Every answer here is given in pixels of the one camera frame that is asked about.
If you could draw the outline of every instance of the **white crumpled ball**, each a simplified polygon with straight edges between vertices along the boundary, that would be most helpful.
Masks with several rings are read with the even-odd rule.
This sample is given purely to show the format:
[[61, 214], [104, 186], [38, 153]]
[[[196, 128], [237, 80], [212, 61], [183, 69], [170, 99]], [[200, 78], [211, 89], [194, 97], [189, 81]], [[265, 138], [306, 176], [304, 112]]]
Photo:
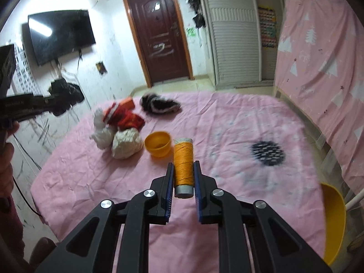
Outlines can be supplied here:
[[103, 129], [96, 129], [90, 136], [96, 142], [99, 149], [104, 150], [111, 146], [117, 129], [114, 126], [108, 126]]
[[96, 130], [102, 130], [105, 128], [106, 124], [103, 121], [104, 119], [104, 111], [101, 108], [98, 108], [94, 113], [94, 126]]
[[143, 140], [135, 128], [118, 131], [112, 142], [112, 156], [115, 159], [126, 159], [139, 152], [143, 147]]

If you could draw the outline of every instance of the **orange thread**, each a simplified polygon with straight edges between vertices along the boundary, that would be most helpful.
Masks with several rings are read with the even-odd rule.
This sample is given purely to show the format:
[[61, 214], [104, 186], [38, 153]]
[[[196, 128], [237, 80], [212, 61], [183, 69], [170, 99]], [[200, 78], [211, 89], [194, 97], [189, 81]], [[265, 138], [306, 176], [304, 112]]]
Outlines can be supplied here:
[[193, 145], [181, 142], [174, 145], [174, 186], [194, 186], [193, 179]]

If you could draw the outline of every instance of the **silver screw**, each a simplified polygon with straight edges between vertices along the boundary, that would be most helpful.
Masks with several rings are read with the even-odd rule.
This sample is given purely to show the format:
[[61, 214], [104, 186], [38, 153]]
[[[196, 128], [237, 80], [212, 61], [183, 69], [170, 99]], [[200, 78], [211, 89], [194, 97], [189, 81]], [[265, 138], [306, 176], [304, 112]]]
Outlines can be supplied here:
[[104, 200], [100, 205], [102, 208], [109, 208], [112, 205], [112, 202], [110, 200]]
[[143, 193], [143, 195], [145, 196], [145, 197], [153, 197], [154, 195], [155, 195], [155, 192], [154, 192], [154, 190], [145, 190], [144, 191], [144, 193]]
[[221, 190], [221, 189], [215, 189], [212, 191], [212, 195], [216, 196], [216, 197], [220, 197], [220, 196], [223, 196], [224, 194], [224, 191]]
[[267, 207], [267, 203], [265, 203], [263, 200], [258, 200], [255, 203], [255, 206], [259, 209], [265, 209]]

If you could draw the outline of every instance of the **small plastic bowl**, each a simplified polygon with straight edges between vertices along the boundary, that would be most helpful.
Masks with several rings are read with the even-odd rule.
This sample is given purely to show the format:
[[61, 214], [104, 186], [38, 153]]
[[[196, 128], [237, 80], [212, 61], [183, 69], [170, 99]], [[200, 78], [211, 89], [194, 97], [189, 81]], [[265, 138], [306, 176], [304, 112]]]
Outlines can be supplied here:
[[145, 148], [154, 157], [164, 157], [171, 150], [171, 136], [165, 131], [156, 131], [147, 136]]

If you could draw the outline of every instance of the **louvered closet door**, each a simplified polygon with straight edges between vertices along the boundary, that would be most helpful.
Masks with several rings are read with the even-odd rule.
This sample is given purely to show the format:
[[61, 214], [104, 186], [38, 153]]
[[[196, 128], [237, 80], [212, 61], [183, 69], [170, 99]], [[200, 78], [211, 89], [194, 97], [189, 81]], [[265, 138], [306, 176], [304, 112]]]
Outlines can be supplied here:
[[206, 7], [216, 49], [216, 87], [259, 81], [261, 49], [255, 0], [207, 0]]

